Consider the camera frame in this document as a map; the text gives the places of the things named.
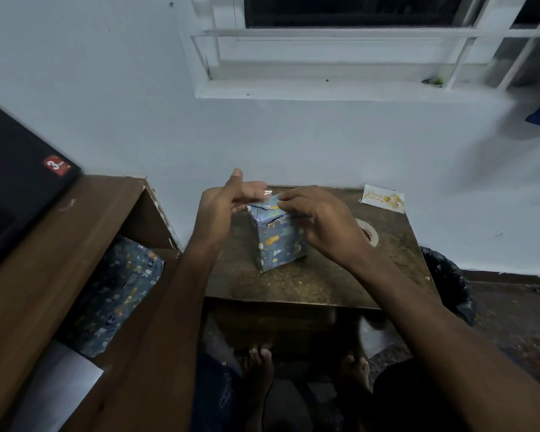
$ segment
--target hand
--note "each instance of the hand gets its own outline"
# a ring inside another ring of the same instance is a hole
[[[219,253],[230,233],[230,217],[246,209],[247,203],[269,198],[265,195],[265,182],[242,182],[242,170],[234,169],[221,188],[206,189],[200,198],[191,244],[206,246]]]
[[[300,187],[283,192],[279,198],[281,209],[308,216],[295,221],[304,229],[308,242],[339,266],[351,271],[360,256],[372,251],[346,203],[327,190]]]

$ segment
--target forearm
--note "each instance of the forearm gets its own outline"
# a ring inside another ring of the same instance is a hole
[[[215,254],[190,243],[172,283],[137,348],[117,396],[97,421],[97,430],[187,430],[192,414],[200,317]],[[116,424],[112,405],[124,410]]]
[[[474,430],[540,430],[540,385],[378,251],[351,272]]]

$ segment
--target wooden table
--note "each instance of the wooden table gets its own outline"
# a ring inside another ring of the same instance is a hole
[[[290,187],[271,187],[274,194]],[[360,203],[361,189],[328,188],[354,217],[372,225],[378,248],[421,288],[435,292],[418,242],[405,214]],[[254,263],[256,232],[247,212],[232,218],[230,237],[210,276],[206,296],[245,302],[273,302],[379,309],[343,268],[310,248],[307,257],[260,273]]]

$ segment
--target person's left hand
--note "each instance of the person's left hand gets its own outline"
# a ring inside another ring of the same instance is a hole
[[[247,203],[267,199],[266,183],[242,182],[242,170],[234,169],[221,188],[206,189],[202,193],[194,232],[188,246],[198,245],[212,249],[218,255],[222,244],[230,233],[230,217],[246,209]]]

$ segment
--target window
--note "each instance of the window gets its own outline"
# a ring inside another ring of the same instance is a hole
[[[457,101],[506,91],[540,57],[533,51],[540,0],[178,0],[178,7],[197,97]],[[540,83],[540,75],[530,78]]]

